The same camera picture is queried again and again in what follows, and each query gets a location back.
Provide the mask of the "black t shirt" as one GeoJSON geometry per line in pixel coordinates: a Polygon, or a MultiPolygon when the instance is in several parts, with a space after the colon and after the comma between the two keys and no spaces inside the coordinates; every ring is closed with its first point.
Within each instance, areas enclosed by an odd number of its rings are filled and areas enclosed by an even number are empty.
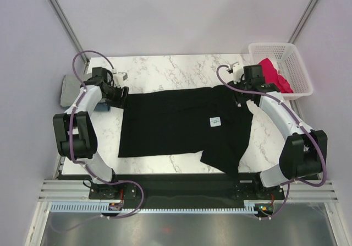
{"type": "Polygon", "coordinates": [[[231,177],[249,146],[253,114],[224,85],[130,94],[123,111],[120,158],[201,153],[231,177]]]}

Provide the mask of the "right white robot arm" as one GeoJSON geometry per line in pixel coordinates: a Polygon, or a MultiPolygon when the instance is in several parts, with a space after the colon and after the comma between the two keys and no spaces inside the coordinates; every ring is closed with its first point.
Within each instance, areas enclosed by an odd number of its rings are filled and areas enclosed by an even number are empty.
{"type": "Polygon", "coordinates": [[[285,140],[277,165],[260,172],[260,180],[252,184],[253,195],[265,198],[272,187],[294,181],[307,183],[308,176],[321,174],[320,187],[327,180],[327,134],[306,124],[290,106],[274,83],[267,83],[261,65],[243,68],[239,81],[233,84],[239,102],[253,101],[280,131],[285,140]]]}

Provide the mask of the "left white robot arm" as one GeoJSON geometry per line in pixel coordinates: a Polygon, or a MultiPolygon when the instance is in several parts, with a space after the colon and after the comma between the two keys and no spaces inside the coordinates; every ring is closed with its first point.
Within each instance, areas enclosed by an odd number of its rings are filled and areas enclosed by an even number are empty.
{"type": "Polygon", "coordinates": [[[85,169],[95,184],[102,184],[102,193],[108,198],[116,198],[121,186],[112,180],[115,172],[98,152],[90,116],[101,101],[110,107],[124,109],[128,93],[129,88],[118,85],[110,70],[96,67],[92,77],[82,82],[74,103],[64,113],[53,117],[58,153],[85,169]]]}

